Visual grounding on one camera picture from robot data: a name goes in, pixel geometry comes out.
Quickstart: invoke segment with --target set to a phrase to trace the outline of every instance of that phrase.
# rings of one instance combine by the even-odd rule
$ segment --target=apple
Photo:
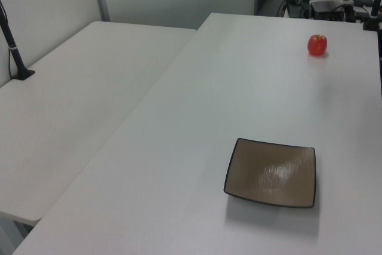
[[[311,55],[321,56],[326,51],[328,40],[323,35],[313,35],[309,38],[308,51]]]

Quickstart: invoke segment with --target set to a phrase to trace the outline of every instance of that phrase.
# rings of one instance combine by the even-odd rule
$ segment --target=black stand
[[[31,75],[35,73],[35,71],[28,70],[23,60],[21,59],[21,55],[19,53],[19,50],[17,49],[16,43],[14,42],[11,29],[8,25],[8,19],[7,15],[5,13],[4,7],[2,6],[2,3],[0,1],[0,26],[1,30],[4,33],[5,40],[7,40],[8,48],[11,50],[14,62],[17,66],[17,76],[14,77],[14,79],[18,80],[25,80],[28,79]]]
[[[377,18],[381,0],[374,0],[370,18],[363,24],[363,29],[367,31],[378,31],[380,29],[380,19]]]

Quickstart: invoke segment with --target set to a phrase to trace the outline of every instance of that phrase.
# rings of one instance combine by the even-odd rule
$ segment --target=brown plate
[[[315,149],[238,139],[229,162],[224,192],[270,205],[313,207]]]

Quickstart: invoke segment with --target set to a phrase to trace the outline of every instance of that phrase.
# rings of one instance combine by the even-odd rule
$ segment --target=desk
[[[35,225],[195,33],[95,22],[0,89],[0,215]]]
[[[238,137],[313,146],[314,208],[225,194]],[[376,33],[212,14],[14,254],[377,254],[381,139]]]

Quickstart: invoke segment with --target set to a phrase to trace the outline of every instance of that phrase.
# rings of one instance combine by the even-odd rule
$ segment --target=black cable
[[[5,19],[6,19],[7,23],[8,23],[7,12],[5,12],[5,8],[4,8],[4,6],[2,5],[1,0],[0,0],[0,8],[1,8],[2,12],[4,13]]]
[[[2,10],[2,13],[4,14],[5,16],[5,19],[7,21],[7,24],[8,24],[8,16],[7,16],[7,12],[5,12],[5,8],[4,6],[2,5],[2,2],[0,0],[0,8]],[[8,48],[8,73],[10,74],[10,78],[13,79],[12,77],[12,73],[11,73],[11,50]]]
[[[339,6],[335,7],[335,8],[333,8],[331,11],[329,11],[329,13],[331,13],[331,12],[333,12],[333,11],[335,11],[335,10],[341,8],[341,7],[345,7],[346,5],[347,5],[347,4],[341,4],[341,5],[339,5]]]
[[[367,11],[366,9],[364,9],[364,7],[361,7],[361,6],[357,6],[357,5],[354,5],[355,7],[359,7],[359,8],[361,8],[361,9],[363,9],[363,10],[365,10],[366,11],[366,13],[370,16],[370,13],[369,13],[369,11]]]
[[[280,6],[279,6],[279,9],[277,9],[276,17],[279,17],[279,11],[280,11],[280,8],[281,8],[281,6],[284,4],[285,1],[286,1],[286,0],[283,0],[283,1],[281,2]]]
[[[11,73],[11,50],[8,49],[8,73],[10,74],[10,78],[13,79]]]

